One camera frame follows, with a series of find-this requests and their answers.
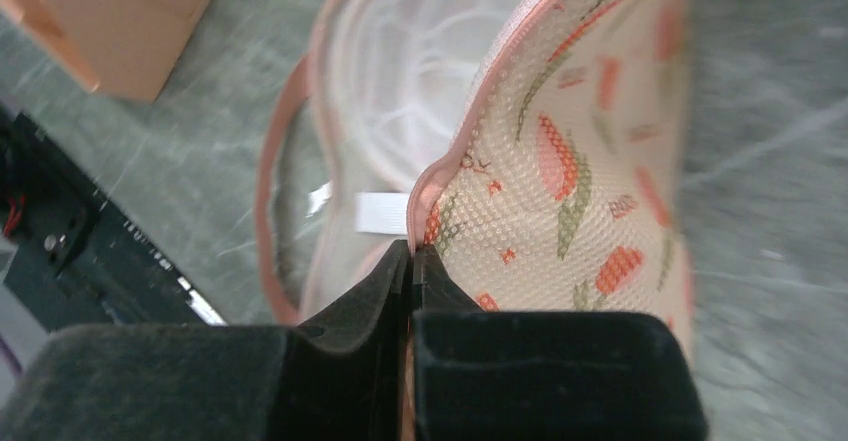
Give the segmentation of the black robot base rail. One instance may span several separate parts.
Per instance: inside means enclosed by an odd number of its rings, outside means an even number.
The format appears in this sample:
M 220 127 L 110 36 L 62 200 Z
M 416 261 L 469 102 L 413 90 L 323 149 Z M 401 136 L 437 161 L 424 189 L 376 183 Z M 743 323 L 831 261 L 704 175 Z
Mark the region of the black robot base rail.
M 168 256 L 27 114 L 1 108 L 3 285 L 48 332 L 224 324 Z

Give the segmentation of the floral mesh laundry bag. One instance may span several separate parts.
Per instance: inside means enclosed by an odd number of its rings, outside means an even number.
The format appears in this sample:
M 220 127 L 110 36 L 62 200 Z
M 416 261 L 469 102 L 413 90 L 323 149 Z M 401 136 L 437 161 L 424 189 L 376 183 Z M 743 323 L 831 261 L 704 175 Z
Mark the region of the floral mesh laundry bag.
M 327 0 L 257 176 L 275 318 L 404 240 L 486 311 L 645 312 L 690 353 L 689 3 Z

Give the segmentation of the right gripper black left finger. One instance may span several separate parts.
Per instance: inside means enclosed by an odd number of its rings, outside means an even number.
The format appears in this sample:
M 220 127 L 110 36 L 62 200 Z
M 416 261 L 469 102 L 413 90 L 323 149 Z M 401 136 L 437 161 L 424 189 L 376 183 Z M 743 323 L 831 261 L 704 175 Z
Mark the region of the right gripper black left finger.
M 1 410 L 5 440 L 408 440 L 393 242 L 298 326 L 81 325 L 52 336 Z

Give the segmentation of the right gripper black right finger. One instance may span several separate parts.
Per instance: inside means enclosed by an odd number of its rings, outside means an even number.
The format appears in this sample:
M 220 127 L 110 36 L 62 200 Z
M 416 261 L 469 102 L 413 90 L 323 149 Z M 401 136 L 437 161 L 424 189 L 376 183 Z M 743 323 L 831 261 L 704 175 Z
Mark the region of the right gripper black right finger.
M 704 440 L 683 351 L 626 311 L 486 312 L 432 247 L 411 278 L 417 440 Z

